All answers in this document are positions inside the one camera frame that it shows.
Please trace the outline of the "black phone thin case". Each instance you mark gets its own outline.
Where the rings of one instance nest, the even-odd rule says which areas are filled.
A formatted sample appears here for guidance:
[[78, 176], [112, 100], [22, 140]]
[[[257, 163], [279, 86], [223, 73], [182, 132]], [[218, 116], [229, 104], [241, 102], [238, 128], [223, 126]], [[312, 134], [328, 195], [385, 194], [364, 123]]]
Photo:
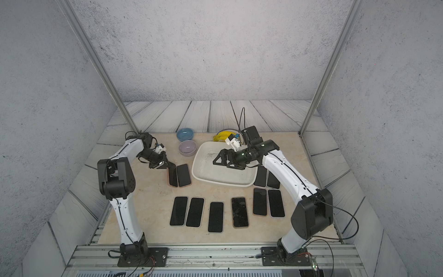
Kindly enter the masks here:
[[253, 185], [255, 187], [265, 188], [267, 182], [267, 174], [268, 174], [267, 169], [263, 166], [259, 166], [257, 168], [257, 175]]

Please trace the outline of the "white plastic storage box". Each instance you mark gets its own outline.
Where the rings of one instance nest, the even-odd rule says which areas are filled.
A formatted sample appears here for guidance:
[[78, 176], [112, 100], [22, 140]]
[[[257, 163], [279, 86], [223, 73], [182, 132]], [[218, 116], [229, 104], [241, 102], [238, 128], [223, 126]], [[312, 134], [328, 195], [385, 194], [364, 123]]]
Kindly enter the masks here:
[[192, 176], [199, 181], [215, 185], [246, 188], [253, 185], [257, 176], [257, 167], [244, 170], [232, 169], [223, 165], [214, 165], [213, 160], [222, 149], [228, 148], [226, 143], [205, 142], [195, 156], [192, 165]]

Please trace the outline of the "black phone grey case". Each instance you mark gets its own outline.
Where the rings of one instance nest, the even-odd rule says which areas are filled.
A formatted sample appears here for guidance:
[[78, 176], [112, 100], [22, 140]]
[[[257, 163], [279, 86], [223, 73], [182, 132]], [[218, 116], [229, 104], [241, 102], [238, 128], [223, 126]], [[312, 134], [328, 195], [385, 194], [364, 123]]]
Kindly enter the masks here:
[[268, 190], [268, 201], [271, 217], [284, 218], [286, 216], [280, 190]]

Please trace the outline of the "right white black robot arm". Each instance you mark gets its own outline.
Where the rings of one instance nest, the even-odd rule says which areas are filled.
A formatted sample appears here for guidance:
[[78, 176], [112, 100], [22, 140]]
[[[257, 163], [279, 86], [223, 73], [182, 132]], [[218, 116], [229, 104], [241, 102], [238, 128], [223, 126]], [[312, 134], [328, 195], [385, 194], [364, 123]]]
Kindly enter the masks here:
[[213, 160], [214, 165], [244, 170], [253, 161], [272, 173], [295, 203], [291, 216], [292, 227], [278, 241], [281, 257], [300, 251], [317, 233], [333, 224], [333, 197], [329, 190], [319, 189], [299, 173], [272, 140], [261, 138], [241, 149], [240, 141], [225, 139], [229, 149], [222, 149]]

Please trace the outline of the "black phone dark case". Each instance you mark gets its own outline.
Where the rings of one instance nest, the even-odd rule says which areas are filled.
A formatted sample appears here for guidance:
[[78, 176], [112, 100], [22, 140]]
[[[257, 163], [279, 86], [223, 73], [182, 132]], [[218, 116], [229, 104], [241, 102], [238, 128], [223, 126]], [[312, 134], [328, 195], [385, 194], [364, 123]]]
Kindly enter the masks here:
[[210, 204], [210, 213], [208, 221], [208, 232], [222, 233], [224, 221], [224, 203], [212, 202]]

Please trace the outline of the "black phone light blue case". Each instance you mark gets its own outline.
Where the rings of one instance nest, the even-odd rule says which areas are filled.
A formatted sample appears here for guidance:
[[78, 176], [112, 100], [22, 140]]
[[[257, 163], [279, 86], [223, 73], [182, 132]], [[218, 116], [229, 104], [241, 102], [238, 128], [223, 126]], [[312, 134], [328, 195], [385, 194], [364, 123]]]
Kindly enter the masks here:
[[170, 226], [183, 226], [185, 224], [187, 206], [188, 197], [180, 196], [174, 199]]

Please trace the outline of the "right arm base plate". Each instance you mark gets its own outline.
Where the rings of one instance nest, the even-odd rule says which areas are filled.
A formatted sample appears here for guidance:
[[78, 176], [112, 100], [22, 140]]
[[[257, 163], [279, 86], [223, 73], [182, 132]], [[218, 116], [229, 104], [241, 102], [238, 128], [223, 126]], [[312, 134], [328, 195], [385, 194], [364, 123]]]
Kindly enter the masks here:
[[262, 247], [261, 253], [255, 256], [261, 259], [263, 266], [311, 266], [311, 258], [306, 248], [301, 248], [294, 253], [288, 253], [281, 247]]

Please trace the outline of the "left metal frame post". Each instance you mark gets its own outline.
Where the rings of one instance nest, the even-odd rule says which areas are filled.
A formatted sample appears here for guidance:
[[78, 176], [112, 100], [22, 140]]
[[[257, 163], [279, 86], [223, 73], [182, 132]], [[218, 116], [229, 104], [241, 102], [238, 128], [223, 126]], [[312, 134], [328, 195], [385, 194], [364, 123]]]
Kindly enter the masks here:
[[58, 4], [59, 8], [61, 9], [61, 12], [65, 16], [68, 24], [70, 25], [72, 31], [75, 34], [75, 36], [79, 40], [83, 49], [85, 50], [90, 61], [92, 62], [93, 67], [95, 68], [96, 72], [98, 73], [99, 77], [101, 78], [102, 82], [104, 83], [108, 93], [110, 94], [110, 96], [113, 99], [114, 103], [116, 104], [117, 108], [121, 112], [124, 120], [130, 126], [131, 131], [133, 131], [135, 133], [140, 133], [140, 131], [137, 129], [137, 125], [135, 124], [134, 120], [132, 119], [132, 116], [128, 112], [128, 109], [126, 108], [121, 96], [119, 95], [114, 83], [112, 82], [109, 74], [107, 73], [107, 70], [105, 69], [103, 63], [101, 62], [101, 60], [98, 56], [98, 53], [96, 52], [96, 50], [95, 50], [93, 44], [91, 43], [87, 33], [85, 32], [80, 20], [78, 19], [70, 1], [57, 0], [57, 4]]

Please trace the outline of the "aluminium mounting rail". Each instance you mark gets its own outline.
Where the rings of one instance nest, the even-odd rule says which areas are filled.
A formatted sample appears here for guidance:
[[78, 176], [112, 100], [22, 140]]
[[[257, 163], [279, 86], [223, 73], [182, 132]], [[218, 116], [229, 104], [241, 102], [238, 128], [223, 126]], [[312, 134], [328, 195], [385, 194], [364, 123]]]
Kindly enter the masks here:
[[372, 277], [353, 244], [315, 241], [298, 262], [283, 262], [270, 243], [152, 244], [145, 264], [119, 267], [116, 245], [80, 246], [65, 277]]

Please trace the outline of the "black phone white case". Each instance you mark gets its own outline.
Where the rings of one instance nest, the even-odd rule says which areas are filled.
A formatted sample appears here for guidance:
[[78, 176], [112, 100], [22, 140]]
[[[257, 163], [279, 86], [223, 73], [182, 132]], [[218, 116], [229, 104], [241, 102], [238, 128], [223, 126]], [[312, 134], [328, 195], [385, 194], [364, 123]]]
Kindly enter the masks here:
[[203, 217], [204, 203], [205, 200], [203, 198], [194, 197], [191, 199], [188, 216], [186, 218], [186, 227], [200, 227]]

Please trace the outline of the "plate with yellow bananas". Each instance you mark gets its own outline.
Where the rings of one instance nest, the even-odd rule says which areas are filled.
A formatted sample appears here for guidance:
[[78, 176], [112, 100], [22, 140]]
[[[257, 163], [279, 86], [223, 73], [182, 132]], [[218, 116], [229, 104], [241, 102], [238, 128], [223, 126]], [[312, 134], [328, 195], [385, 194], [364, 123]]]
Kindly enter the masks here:
[[214, 142], [225, 142], [226, 139], [229, 138], [231, 135], [233, 135], [234, 137], [238, 137], [238, 132], [233, 129], [221, 130], [213, 136], [212, 140]]

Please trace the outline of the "metal frame post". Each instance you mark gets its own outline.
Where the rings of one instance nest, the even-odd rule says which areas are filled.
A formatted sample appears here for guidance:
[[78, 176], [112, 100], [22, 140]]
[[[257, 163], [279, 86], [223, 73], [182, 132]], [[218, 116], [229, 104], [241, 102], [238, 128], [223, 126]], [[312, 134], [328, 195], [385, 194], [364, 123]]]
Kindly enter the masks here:
[[348, 16], [345, 20], [344, 26], [340, 32], [340, 35], [338, 37], [338, 40], [336, 42], [336, 45], [334, 47], [334, 50], [331, 54], [331, 57], [329, 59], [329, 62], [326, 66], [326, 69], [323, 73], [323, 76], [320, 80], [320, 83], [317, 87], [317, 90], [313, 96], [313, 99], [311, 100], [310, 107], [308, 109], [307, 115], [303, 121], [303, 124], [301, 126], [301, 130], [299, 131], [299, 137], [302, 138], [306, 131], [308, 130], [309, 124], [311, 122], [311, 119], [314, 116], [314, 113], [320, 104], [321, 98], [323, 97], [326, 87], [333, 75], [333, 71], [335, 70], [338, 61], [340, 59], [340, 55], [342, 51], [344, 50], [346, 43], [348, 41], [348, 38], [351, 34], [351, 31], [353, 29], [353, 26], [355, 22], [358, 19], [359, 13], [362, 9], [364, 1], [362, 0], [355, 0], [352, 3], [352, 6], [350, 8], [350, 11], [348, 13]]
[[96, 50], [95, 50], [93, 44], [91, 43], [87, 33], [85, 32], [80, 20], [78, 19], [70, 1], [57, 0], [57, 4], [58, 4], [59, 8], [61, 9], [61, 12], [65, 16], [68, 24], [70, 25], [72, 31], [75, 34], [75, 36], [79, 40], [83, 49], [85, 50], [90, 61], [92, 62], [93, 67], [95, 68], [96, 72], [98, 73], [99, 77], [101, 78], [102, 82], [104, 83], [108, 93], [110, 94], [110, 96], [113, 99], [114, 103], [116, 104], [117, 108], [121, 112], [124, 120], [130, 126], [131, 131], [133, 131], [135, 133], [140, 133], [140, 131], [137, 129], [137, 125], [135, 124], [134, 120], [132, 119], [132, 116], [128, 112], [128, 109], [126, 108], [121, 96], [119, 95], [114, 83], [112, 82], [109, 74], [107, 73], [107, 70], [105, 69], [103, 63], [101, 62], [101, 60], [98, 56], [98, 53], [96, 52]]

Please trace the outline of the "black phone pink case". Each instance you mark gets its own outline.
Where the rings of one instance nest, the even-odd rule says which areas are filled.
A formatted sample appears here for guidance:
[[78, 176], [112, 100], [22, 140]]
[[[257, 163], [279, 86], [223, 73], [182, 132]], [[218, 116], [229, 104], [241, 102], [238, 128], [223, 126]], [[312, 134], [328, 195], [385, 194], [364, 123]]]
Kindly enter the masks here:
[[234, 197], [231, 200], [233, 215], [233, 226], [235, 228], [245, 228], [249, 226], [246, 199], [244, 197]]

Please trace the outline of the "black phone red case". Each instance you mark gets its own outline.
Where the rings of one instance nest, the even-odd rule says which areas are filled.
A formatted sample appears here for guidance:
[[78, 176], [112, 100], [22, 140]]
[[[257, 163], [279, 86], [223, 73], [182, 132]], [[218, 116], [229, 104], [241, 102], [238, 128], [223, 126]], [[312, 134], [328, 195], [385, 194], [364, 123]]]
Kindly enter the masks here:
[[177, 179], [178, 186], [180, 188], [189, 186], [192, 184], [192, 179], [190, 177], [189, 166], [188, 164], [179, 165], [176, 168], [177, 170]]

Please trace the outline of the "black phone cream case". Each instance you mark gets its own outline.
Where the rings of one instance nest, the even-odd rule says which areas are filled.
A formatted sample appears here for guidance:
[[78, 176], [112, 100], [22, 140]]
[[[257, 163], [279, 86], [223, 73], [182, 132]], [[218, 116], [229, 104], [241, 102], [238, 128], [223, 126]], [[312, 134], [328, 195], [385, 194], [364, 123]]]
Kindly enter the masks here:
[[267, 216], [267, 191], [266, 189], [254, 188], [253, 190], [253, 214]]

